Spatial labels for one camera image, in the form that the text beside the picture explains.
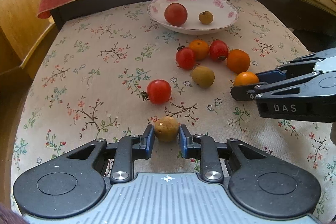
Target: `orange fruit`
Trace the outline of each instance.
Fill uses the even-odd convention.
[[[194,51],[196,60],[202,60],[206,58],[209,54],[208,43],[200,39],[191,41],[189,44],[189,48],[191,48]]]
[[[238,49],[230,51],[226,59],[226,66],[236,74],[247,71],[250,63],[249,55]]]
[[[245,71],[237,75],[234,85],[250,85],[259,83],[259,78],[253,72]]]

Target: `red fruit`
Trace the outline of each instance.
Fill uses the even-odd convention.
[[[165,19],[174,26],[181,26],[187,21],[187,9],[180,3],[169,4],[165,10]]]
[[[157,79],[150,82],[147,92],[141,92],[144,100],[150,100],[153,104],[163,104],[169,101],[171,87],[165,80]]]
[[[213,61],[220,62],[227,58],[227,55],[229,54],[229,48],[223,41],[215,40],[210,46],[209,53],[210,58]]]
[[[176,58],[176,61],[177,61],[178,65],[182,69],[191,70],[196,65],[195,53],[189,47],[185,48],[184,46],[180,45],[177,48],[177,53],[176,53],[175,58]]]

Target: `white plate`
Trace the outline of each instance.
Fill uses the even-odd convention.
[[[187,9],[187,21],[180,27],[169,24],[164,17],[164,12],[171,3],[180,3]],[[153,0],[149,3],[147,11],[149,16],[162,26],[185,34],[219,32],[234,24],[239,16],[236,7],[226,0]],[[202,24],[198,19],[198,15],[204,11],[213,15],[213,21],[209,25]]]

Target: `table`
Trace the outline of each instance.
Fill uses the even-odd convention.
[[[238,21],[223,32],[200,37],[169,31],[150,20],[148,3],[66,22],[29,91],[16,135],[12,184],[25,170],[95,138],[115,142],[128,134],[141,135],[148,123],[170,115],[192,134],[208,134],[218,142],[238,138],[313,173],[322,186],[315,216],[322,222],[331,220],[336,207],[331,125],[261,118],[255,102],[236,102],[230,96],[235,74],[225,63],[200,62],[215,72],[215,82],[207,90],[175,63],[178,44],[196,38],[209,44],[221,39],[230,49],[246,51],[254,73],[308,54],[262,4],[227,1],[239,10]],[[164,105],[153,105],[140,96],[154,79],[165,79],[172,87],[172,98]],[[181,158],[178,140],[155,140],[152,158],[134,165],[135,172],[199,170],[198,160]]]

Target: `metal screw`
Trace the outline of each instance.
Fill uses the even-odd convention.
[[[217,171],[209,171],[205,173],[205,177],[209,180],[216,180],[219,179],[221,176],[221,173]]]
[[[127,172],[124,171],[117,171],[114,172],[112,174],[112,178],[116,179],[116,180],[124,180],[126,178],[128,178],[129,174]]]

